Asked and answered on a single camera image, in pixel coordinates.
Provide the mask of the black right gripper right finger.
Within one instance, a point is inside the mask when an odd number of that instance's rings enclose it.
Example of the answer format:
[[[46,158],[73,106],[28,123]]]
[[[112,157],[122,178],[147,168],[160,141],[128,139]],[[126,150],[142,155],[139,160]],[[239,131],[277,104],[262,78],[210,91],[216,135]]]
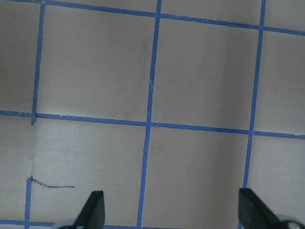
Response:
[[[280,219],[250,188],[239,189],[238,219],[244,229],[277,229],[281,224]]]

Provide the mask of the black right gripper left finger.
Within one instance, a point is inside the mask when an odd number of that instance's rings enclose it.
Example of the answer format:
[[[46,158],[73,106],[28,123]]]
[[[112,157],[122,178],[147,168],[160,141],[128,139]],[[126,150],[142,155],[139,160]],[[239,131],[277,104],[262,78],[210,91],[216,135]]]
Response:
[[[73,229],[102,229],[105,223],[103,191],[93,191],[72,224]]]

